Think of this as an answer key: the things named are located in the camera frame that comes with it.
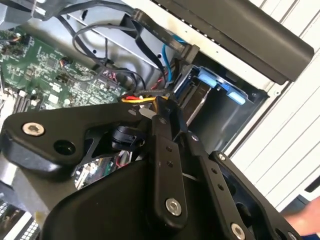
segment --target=black panel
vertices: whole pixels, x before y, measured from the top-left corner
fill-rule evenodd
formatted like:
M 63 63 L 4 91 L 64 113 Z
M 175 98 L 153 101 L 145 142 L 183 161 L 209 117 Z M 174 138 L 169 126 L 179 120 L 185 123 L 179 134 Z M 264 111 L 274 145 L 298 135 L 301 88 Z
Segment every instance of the black panel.
M 247 100 L 239 105 L 223 89 L 212 89 L 189 130 L 199 137 L 207 153 L 223 151 L 264 102 L 264 94 L 257 93 L 256 97 L 256 103 Z
M 274 82 L 295 81 L 314 49 L 248 0 L 156 0 Z

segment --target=yellow wire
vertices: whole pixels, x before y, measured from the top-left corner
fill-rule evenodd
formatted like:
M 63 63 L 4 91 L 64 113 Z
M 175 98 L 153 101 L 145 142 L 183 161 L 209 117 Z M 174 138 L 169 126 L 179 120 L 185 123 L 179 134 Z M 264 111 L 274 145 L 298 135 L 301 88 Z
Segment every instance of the yellow wire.
M 140 104 L 140 103 L 144 103 L 144 102 L 150 102 L 150 101 L 154 101 L 156 98 L 155 97 L 146 97 L 143 99 L 137 99 L 137 100 L 126 100 L 126 99 L 121 99 L 121 101 L 123 103 L 130 103 L 130 104 Z

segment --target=black plastic bracket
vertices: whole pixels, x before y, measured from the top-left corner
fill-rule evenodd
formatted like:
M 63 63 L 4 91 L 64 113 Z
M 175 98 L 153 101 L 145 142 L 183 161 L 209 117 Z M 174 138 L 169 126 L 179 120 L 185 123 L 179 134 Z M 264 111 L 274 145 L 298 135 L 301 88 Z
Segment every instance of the black plastic bracket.
M 134 126 L 141 119 L 139 111 L 126 103 L 18 113 L 4 121 L 1 150 L 19 167 L 63 179 L 71 176 L 85 156 L 84 142 L 90 129 L 103 128 L 100 134 L 104 135 L 119 125 Z M 44 133 L 39 136 L 24 133 L 26 123 L 43 126 Z

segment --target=electronic chip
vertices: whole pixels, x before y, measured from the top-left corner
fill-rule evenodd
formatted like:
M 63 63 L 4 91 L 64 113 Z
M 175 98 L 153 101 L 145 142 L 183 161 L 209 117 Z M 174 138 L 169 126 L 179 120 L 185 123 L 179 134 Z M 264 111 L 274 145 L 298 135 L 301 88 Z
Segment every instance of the electronic chip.
M 83 90 L 83 91 L 86 91 L 88 86 L 89 86 L 89 84 L 87 82 L 82 82 L 80 84 L 80 89 Z
M 48 60 L 46 61 L 46 64 L 52 69 L 54 69 L 56 67 L 56 63 L 57 63 L 57 61 L 52 58 L 48 58 Z
M 25 79 L 30 80 L 32 78 L 32 75 L 34 74 L 34 71 L 32 69 L 27 69 L 25 71 Z

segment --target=black plastic cover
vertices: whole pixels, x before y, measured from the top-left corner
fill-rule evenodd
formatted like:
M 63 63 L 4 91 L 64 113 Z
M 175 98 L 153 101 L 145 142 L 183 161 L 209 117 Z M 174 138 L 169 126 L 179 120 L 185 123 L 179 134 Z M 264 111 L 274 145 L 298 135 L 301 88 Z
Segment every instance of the black plastic cover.
M 314 49 L 249 0 L 154 0 L 272 81 L 294 82 Z

